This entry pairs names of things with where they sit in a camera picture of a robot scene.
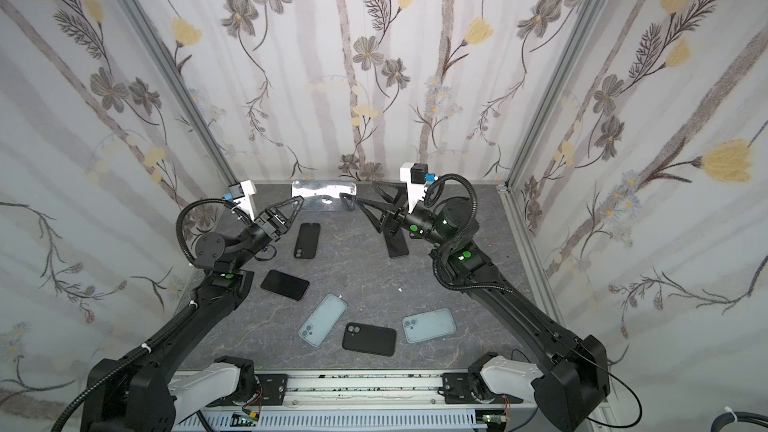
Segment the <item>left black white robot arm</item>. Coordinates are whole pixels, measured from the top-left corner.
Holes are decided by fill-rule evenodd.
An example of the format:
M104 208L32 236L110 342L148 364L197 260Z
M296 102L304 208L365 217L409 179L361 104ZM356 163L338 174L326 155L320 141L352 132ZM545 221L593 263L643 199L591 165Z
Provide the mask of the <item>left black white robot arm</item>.
M245 264L290 231L304 199L274 203L255 218L232 201L213 202L233 213L242 231L236 236L206 232L189 245L183 235L185 218L205 202L195 201L179 213L179 246L188 262L203 271L203 280L191 291L188 304L150 338L120 359L94 366L85 390L64 408L53 430L63 430L76 411L82 413L83 431L169 431L187 418L181 396L170 390L172 377L213 327L244 302L254 280Z

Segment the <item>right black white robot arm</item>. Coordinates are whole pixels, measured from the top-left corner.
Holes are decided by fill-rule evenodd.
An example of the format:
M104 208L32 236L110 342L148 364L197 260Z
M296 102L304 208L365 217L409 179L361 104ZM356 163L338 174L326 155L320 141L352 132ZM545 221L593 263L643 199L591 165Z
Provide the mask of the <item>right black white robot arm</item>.
M610 393L604 345L539 309L477 246L479 200L467 179L448 174L428 185L415 205L409 205L404 186L397 190L395 196L382 192L378 201L348 193L340 199L348 209L361 210L383 235L398 228L429 242L438 283L483 305L528 349L536 370L526 378L501 355L480 361L477 374L486 390L531 401L558 430L576 430Z

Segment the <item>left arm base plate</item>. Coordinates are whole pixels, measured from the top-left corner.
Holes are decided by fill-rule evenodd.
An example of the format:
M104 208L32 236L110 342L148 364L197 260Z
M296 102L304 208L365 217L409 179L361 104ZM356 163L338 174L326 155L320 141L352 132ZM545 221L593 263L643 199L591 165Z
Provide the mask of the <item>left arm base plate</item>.
M245 379L244 398L241 403L245 407L282 406L287 385L287 374L256 374L251 373Z

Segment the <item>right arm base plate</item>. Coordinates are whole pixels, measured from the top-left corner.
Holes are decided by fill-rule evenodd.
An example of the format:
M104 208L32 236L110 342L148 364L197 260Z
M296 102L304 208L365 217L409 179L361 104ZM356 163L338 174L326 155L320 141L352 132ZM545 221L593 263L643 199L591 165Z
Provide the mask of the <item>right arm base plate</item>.
M438 393L449 405L469 404L521 404L522 399L496 394L482 381L478 374L470 372L445 372L441 375L442 385Z

